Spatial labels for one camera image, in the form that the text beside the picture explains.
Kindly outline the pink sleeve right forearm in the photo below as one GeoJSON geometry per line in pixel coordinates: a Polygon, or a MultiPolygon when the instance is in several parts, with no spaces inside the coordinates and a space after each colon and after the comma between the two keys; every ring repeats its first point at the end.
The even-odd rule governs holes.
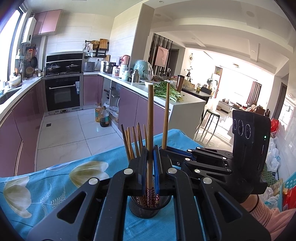
{"type": "Polygon", "coordinates": [[[276,240],[291,222],[295,209],[280,212],[278,208],[267,207],[258,196],[256,198],[255,205],[249,213],[268,230],[271,240],[276,240]]]}

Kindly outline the person right hand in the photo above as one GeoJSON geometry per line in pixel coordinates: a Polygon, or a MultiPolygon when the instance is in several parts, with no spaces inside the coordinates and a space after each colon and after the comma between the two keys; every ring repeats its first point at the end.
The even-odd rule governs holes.
{"type": "Polygon", "coordinates": [[[248,212],[251,212],[256,206],[258,202],[258,195],[251,194],[248,198],[242,202],[240,205],[246,209],[248,212]]]}

